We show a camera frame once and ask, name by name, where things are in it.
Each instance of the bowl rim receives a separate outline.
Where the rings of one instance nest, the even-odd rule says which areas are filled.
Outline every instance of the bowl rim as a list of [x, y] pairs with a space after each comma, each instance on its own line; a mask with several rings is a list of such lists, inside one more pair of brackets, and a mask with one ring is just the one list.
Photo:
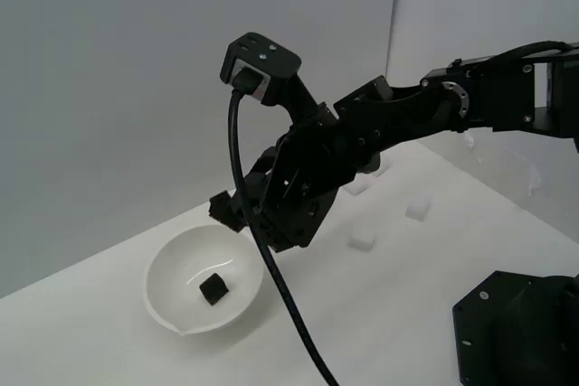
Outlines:
[[145, 273], [143, 276], [143, 282], [142, 282], [143, 301], [145, 303], [145, 308], [147, 309], [149, 315], [151, 315], [155, 319], [155, 321], [157, 321], [163, 327], [166, 327], [167, 329], [172, 330], [173, 332], [180, 334], [181, 336], [185, 336], [186, 334], [201, 334], [203, 332], [209, 332], [211, 330], [219, 329], [220, 327], [228, 325], [229, 323], [231, 323], [232, 321], [237, 319], [241, 314], [243, 314], [247, 310], [247, 308], [252, 304], [253, 300], [257, 296], [257, 293], [260, 291], [261, 284], [263, 282], [263, 274], [264, 274], [265, 267], [263, 265], [263, 261], [261, 259], [261, 256], [259, 255], [259, 251], [257, 250], [257, 246], [255, 245], [255, 241], [253, 240], [253, 237], [251, 236], [251, 233], [247, 230], [247, 228], [245, 228], [244, 230], [242, 230], [240, 232], [236, 232], [236, 233], [239, 235], [242, 235], [247, 241], [249, 241], [252, 245], [255, 246], [255, 256], [259, 260], [261, 267], [260, 267], [260, 276], [258, 279], [259, 280], [258, 285], [255, 286], [255, 289], [253, 290], [253, 292], [251, 293], [251, 295], [249, 297], [249, 302], [247, 303], [246, 306], [243, 307], [243, 309], [240, 309], [239, 312], [234, 312], [233, 314], [225, 317], [224, 320], [222, 320], [218, 323], [215, 323], [212, 325], [192, 327], [192, 328], [187, 329], [187, 330], [177, 329], [173, 324], [171, 324], [169, 321], [165, 320], [165, 318], [163, 318], [156, 311], [156, 309], [153, 307], [153, 305], [151, 304], [151, 302], [149, 300], [148, 288], [147, 288], [148, 275], [149, 275], [149, 272], [151, 271], [151, 267], [153, 266], [153, 262], [155, 262], [155, 259], [157, 259], [157, 256], [159, 255], [159, 253], [161, 253], [161, 250], [163, 250], [166, 245], [168, 245], [170, 242], [175, 240], [177, 237], [180, 237], [181, 235], [185, 234], [186, 232], [194, 231], [198, 228], [204, 228], [204, 227], [208, 227], [208, 226], [228, 229], [224, 225], [215, 224], [215, 223], [207, 223], [207, 224], [202, 224], [202, 225], [195, 225], [195, 226], [192, 226], [191, 228], [188, 228], [184, 231], [179, 232], [178, 234], [171, 237], [170, 239], [165, 240], [161, 244], [161, 246], [155, 251], [155, 254], [152, 256], [151, 260], [148, 262], [148, 265], [145, 269]]

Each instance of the mounting plate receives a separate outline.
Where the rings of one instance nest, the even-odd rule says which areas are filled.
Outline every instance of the mounting plate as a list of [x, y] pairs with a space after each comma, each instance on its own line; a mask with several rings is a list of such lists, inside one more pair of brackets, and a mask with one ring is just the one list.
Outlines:
[[502, 386], [493, 369], [490, 324], [535, 279], [495, 271], [454, 306], [452, 317], [462, 384]]

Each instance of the robotic arm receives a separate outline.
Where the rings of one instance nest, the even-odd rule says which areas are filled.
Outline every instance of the robotic arm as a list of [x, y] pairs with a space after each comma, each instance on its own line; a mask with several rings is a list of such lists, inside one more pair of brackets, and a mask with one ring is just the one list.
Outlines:
[[[535, 65], [548, 65], [547, 106], [535, 107]], [[240, 72], [259, 80], [252, 94], [265, 106], [283, 106], [289, 131], [266, 149], [245, 175], [261, 236], [276, 252], [313, 239], [337, 189], [356, 173], [371, 173], [381, 151], [444, 130], [472, 127], [574, 138], [579, 151], [579, 43], [537, 42], [500, 55], [433, 70], [410, 88], [392, 88], [384, 76], [334, 105], [317, 104], [298, 76], [299, 57], [257, 33], [229, 45], [221, 79]], [[238, 193], [210, 200], [209, 213], [234, 231], [247, 225]]]

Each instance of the black cable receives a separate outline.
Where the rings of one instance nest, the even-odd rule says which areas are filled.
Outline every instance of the black cable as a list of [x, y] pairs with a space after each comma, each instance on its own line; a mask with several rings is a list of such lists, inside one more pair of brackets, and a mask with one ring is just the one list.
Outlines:
[[558, 50], [560, 52], [570, 52], [575, 48], [576, 47], [567, 44], [566, 42], [560, 41], [533, 42], [532, 44], [517, 47], [516, 49], [503, 52], [501, 54], [493, 56], [492, 58], [487, 59], [486, 61], [481, 62], [479, 65], [477, 65], [472, 69], [470, 75], [483, 74], [507, 62], [518, 61], [520, 59], [526, 58], [527, 56], [530, 56], [531, 54], [547, 52], [550, 50]]
[[336, 379], [326, 366], [326, 363], [314, 345], [314, 342], [309, 335], [308, 328], [304, 324], [304, 320], [301, 318], [296, 302], [294, 302], [290, 290], [281, 275], [280, 269], [271, 255], [270, 248], [261, 239], [257, 225], [255, 224], [255, 215], [253, 214], [253, 208], [250, 203], [249, 194], [247, 193], [247, 186], [243, 179], [242, 162], [239, 156], [239, 143], [237, 139], [237, 117], [239, 112], [239, 103], [242, 98], [243, 93], [234, 89], [232, 92], [232, 99], [229, 103], [228, 116], [229, 157], [232, 163], [233, 181], [235, 182], [235, 188], [239, 194], [240, 205], [243, 214], [245, 215], [245, 220], [252, 231], [253, 238], [257, 243], [260, 254], [263, 257], [263, 262], [265, 262], [265, 265], [273, 278], [273, 282], [280, 291], [281, 299], [288, 308], [289, 316], [291, 316], [291, 320], [298, 330], [299, 337], [304, 343], [306, 350], [309, 353], [309, 357], [311, 357], [311, 360], [316, 365], [316, 368], [318, 368], [319, 373], [322, 375], [326, 383], [330, 386], [338, 386]]

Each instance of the white wall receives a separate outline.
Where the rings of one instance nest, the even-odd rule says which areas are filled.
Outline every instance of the white wall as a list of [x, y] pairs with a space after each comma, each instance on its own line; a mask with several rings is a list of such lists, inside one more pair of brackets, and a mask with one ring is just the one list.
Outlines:
[[[384, 72], [393, 0], [0, 0], [0, 297], [233, 183], [227, 44], [262, 32], [334, 101]], [[289, 125], [242, 105], [244, 162]]]
[[[579, 41], [577, 0], [396, 0], [387, 77], [397, 86], [413, 85], [429, 70], [456, 58], [492, 55], [553, 39]], [[579, 240], [579, 155], [571, 140], [518, 132], [471, 133], [474, 154], [451, 133], [422, 142]], [[533, 166], [543, 183], [529, 199]]]

